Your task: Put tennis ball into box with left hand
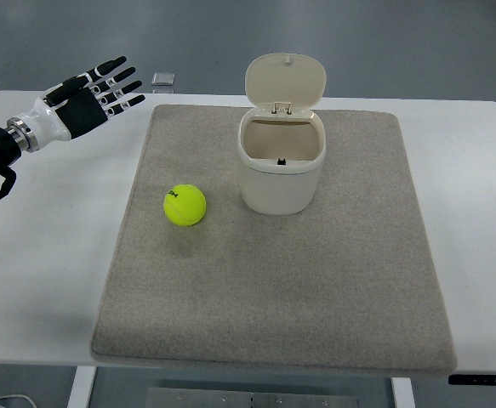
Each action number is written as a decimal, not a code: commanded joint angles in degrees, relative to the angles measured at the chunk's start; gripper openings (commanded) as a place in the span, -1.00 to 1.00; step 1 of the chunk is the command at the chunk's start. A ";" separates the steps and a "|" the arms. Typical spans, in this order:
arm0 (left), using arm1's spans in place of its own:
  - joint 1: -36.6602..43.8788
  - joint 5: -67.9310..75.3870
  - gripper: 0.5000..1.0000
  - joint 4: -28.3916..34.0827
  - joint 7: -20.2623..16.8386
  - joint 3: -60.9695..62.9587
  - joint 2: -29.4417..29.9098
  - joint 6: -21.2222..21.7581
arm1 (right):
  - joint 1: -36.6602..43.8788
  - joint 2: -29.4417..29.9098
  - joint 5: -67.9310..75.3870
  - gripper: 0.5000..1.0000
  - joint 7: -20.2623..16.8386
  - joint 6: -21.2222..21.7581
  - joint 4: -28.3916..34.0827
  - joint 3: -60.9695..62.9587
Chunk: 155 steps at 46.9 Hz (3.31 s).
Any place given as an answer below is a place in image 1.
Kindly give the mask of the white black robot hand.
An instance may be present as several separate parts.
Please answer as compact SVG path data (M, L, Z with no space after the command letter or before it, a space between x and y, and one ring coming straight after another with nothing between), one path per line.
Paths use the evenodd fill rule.
M140 94L102 109L102 106L116 102L141 87L140 80L103 94L98 99L94 97L94 94L109 91L119 82L133 75L136 71L134 67L129 67L115 76L96 83L90 88L91 91L88 88L82 89L86 85L86 77L88 84L95 83L126 61L125 56L120 56L97 65L87 71L85 76L73 76L45 97L43 94L38 96L29 111L10 118L7 121L7 129L16 133L14 139L20 149L37 151L54 141L76 139L104 124L108 117L117 116L142 103L145 96Z

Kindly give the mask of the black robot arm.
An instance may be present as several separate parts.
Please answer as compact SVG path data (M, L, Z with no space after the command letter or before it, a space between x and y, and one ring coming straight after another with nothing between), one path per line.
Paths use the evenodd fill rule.
M38 96L31 110L0 127L0 200L14 186L17 175L11 166L23 152L77 139L145 100L131 94L141 81L125 82L135 68L114 72L126 61L121 56L64 80Z

